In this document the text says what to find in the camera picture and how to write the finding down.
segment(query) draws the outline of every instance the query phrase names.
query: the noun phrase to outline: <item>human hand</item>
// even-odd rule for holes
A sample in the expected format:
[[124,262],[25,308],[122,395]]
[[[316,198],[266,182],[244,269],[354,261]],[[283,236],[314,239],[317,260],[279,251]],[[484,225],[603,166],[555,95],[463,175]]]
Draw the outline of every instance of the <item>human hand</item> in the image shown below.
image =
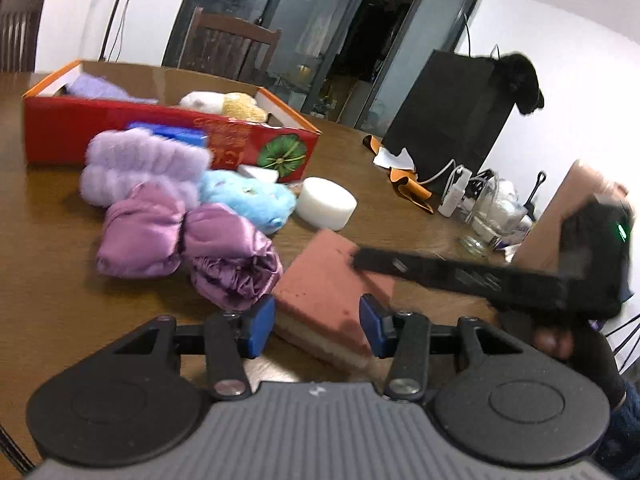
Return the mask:
[[539,326],[534,332],[533,345],[596,383],[612,409],[624,402],[625,383],[611,347],[587,322],[571,328]]

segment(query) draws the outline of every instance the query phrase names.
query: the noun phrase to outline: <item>pink sponge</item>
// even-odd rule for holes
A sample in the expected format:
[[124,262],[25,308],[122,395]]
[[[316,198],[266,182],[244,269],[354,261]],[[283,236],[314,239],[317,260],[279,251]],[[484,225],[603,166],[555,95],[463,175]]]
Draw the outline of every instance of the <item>pink sponge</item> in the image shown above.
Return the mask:
[[373,358],[360,328],[358,302],[369,293],[389,305],[394,279],[353,270],[356,248],[333,231],[319,231],[272,294],[280,336],[340,368],[366,370]]

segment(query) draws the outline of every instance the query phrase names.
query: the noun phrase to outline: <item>white paper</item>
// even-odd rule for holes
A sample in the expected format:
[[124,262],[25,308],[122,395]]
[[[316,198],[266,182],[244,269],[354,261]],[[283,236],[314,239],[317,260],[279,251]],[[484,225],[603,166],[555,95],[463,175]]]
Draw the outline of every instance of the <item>white paper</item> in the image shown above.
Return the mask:
[[414,160],[409,155],[406,148],[403,148],[400,155],[393,155],[384,146],[380,146],[378,154],[373,158],[373,163],[380,168],[395,168],[396,170],[409,170],[415,171]]

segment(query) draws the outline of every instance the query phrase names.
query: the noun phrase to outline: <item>wooden table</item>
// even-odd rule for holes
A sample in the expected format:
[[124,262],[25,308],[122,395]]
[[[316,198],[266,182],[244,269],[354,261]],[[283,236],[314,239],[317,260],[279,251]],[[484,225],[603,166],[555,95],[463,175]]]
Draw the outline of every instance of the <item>wooden table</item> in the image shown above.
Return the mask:
[[[79,170],[24,165],[20,96],[40,78],[0,75],[0,422],[34,461],[38,455],[24,412],[40,384],[159,314],[198,323],[212,311],[180,272],[131,282],[96,273],[104,213],[78,195]],[[383,248],[456,255],[460,224],[396,196],[385,171],[373,166],[359,132],[314,122],[323,133],[306,174],[334,180],[358,200],[343,236]],[[313,235],[292,218],[275,236],[285,266]],[[492,316],[482,300],[410,283],[396,285],[393,303],[420,310],[437,323],[453,324],[462,315]],[[185,375],[203,379],[203,358],[183,362]],[[247,372],[253,384],[345,377],[276,336],[262,357],[247,363]],[[17,478],[4,458],[0,478]]]

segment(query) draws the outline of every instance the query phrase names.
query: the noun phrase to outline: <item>white cylindrical sponge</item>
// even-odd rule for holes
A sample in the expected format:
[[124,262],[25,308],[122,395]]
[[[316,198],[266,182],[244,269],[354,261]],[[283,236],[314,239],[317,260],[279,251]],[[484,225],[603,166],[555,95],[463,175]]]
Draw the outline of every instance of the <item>white cylindrical sponge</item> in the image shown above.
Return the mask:
[[302,183],[296,213],[317,228],[342,229],[358,205],[354,196],[335,182],[310,176]]

